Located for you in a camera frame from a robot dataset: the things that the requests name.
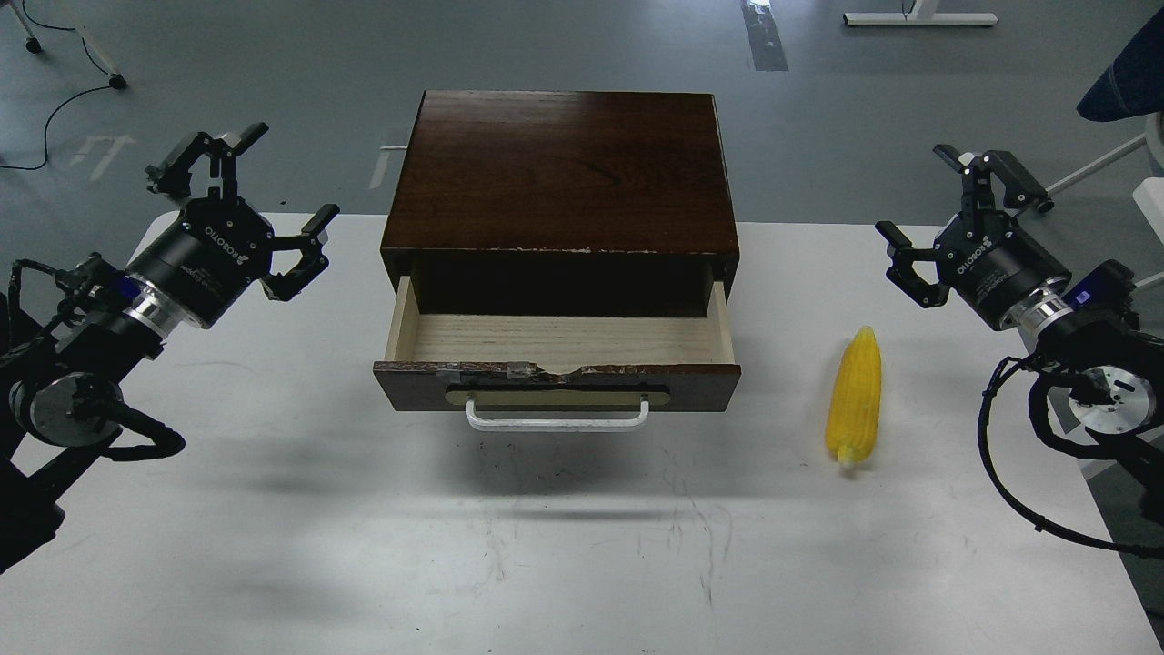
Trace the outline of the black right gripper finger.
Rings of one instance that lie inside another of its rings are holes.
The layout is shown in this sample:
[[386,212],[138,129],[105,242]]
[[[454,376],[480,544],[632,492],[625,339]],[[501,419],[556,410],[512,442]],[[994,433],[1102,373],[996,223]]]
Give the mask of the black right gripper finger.
[[876,232],[887,241],[890,266],[886,270],[886,277],[889,282],[923,309],[944,306],[947,302],[949,286],[942,282],[927,282],[915,269],[916,262],[937,262],[937,250],[915,248],[913,241],[889,220],[876,221]]
[[1003,207],[1007,211],[1027,211],[1034,207],[1039,213],[1053,208],[1048,190],[1006,150],[987,150],[985,154],[959,152],[954,145],[934,145],[934,154],[960,175],[960,214],[964,218],[995,211],[993,179],[1003,186]]

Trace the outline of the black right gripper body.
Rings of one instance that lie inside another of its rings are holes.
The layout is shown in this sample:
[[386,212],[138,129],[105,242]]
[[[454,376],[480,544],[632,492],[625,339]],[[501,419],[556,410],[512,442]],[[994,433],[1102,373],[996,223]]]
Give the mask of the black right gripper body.
[[1071,275],[1008,213],[986,213],[982,228],[971,232],[961,215],[951,220],[934,240],[937,275],[992,330],[1008,330],[1016,304],[1041,287],[1062,293]]

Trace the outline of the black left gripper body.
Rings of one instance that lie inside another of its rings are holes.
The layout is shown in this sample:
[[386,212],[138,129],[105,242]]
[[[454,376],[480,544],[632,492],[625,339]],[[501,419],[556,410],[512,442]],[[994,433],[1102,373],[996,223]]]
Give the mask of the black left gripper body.
[[210,328],[255,279],[270,273],[270,221],[244,199],[199,198],[127,265]]

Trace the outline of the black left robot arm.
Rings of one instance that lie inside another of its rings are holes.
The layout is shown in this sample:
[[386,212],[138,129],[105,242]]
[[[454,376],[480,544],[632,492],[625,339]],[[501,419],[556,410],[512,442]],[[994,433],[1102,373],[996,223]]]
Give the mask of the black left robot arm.
[[97,460],[159,460],[186,447],[120,387],[178,325],[207,330],[256,282],[288,301],[327,268],[336,205],[281,237],[237,194],[237,158],[265,133],[265,123],[237,136],[198,131],[148,168],[149,188],[180,211],[127,266],[97,252],[70,269],[14,261],[3,293],[3,569],[55,537],[59,498]]

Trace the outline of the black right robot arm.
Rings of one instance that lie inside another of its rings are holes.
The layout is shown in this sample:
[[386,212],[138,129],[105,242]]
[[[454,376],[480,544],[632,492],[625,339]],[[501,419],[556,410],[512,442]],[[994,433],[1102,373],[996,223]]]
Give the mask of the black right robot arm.
[[1035,373],[1028,417],[1039,442],[1077,460],[1109,460],[1143,487],[1140,515],[1161,524],[1161,450],[1143,434],[1161,427],[1161,339],[1140,332],[1133,273],[1110,258],[1077,285],[1069,270],[1018,226],[1049,201],[1048,191],[1003,150],[961,154],[935,145],[961,183],[960,208],[929,248],[897,225],[876,222],[887,240],[886,277],[920,307],[939,307],[956,291],[992,330],[1032,340],[1025,357],[998,363],[978,410],[978,454],[992,484],[1035,531],[1080,546],[1161,558],[1159,546],[1130,546],[1069,529],[1018,501],[994,467],[992,405],[1018,370]]

